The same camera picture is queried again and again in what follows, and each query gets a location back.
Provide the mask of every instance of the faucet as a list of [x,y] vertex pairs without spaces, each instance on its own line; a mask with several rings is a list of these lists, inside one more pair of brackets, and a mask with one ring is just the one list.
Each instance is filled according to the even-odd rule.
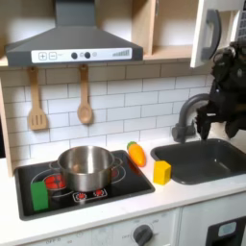
[[187,136],[196,135],[195,123],[192,121],[190,126],[187,126],[187,114],[189,109],[198,102],[208,101],[209,94],[198,94],[190,97],[182,106],[179,122],[172,129],[172,136],[176,142],[185,143]]

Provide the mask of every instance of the orange toy carrot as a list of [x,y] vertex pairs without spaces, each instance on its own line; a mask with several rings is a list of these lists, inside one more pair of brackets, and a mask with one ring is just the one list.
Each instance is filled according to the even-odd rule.
[[136,142],[130,142],[127,145],[128,153],[132,161],[138,166],[144,166],[146,163],[146,158],[144,151],[140,145]]

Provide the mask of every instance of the green block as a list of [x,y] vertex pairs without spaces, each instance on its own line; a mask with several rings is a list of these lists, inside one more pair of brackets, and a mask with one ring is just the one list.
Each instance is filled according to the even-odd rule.
[[44,182],[31,184],[31,193],[35,211],[48,209],[48,191]]

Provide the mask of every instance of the gray sink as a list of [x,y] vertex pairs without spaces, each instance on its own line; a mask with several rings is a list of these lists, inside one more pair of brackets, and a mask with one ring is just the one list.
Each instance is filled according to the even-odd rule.
[[246,155],[232,144],[219,139],[162,146],[153,149],[151,155],[154,160],[169,162],[172,179],[184,185],[246,173]]

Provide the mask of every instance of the cabinet handle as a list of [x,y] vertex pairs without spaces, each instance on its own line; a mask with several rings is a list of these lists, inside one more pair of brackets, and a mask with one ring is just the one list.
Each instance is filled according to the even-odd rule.
[[213,33],[212,33],[211,46],[208,48],[207,47],[203,48],[202,50],[202,60],[203,61],[210,60],[212,56],[215,54],[219,46],[221,33],[222,33],[219,11],[218,10],[208,10],[206,23],[213,24]]

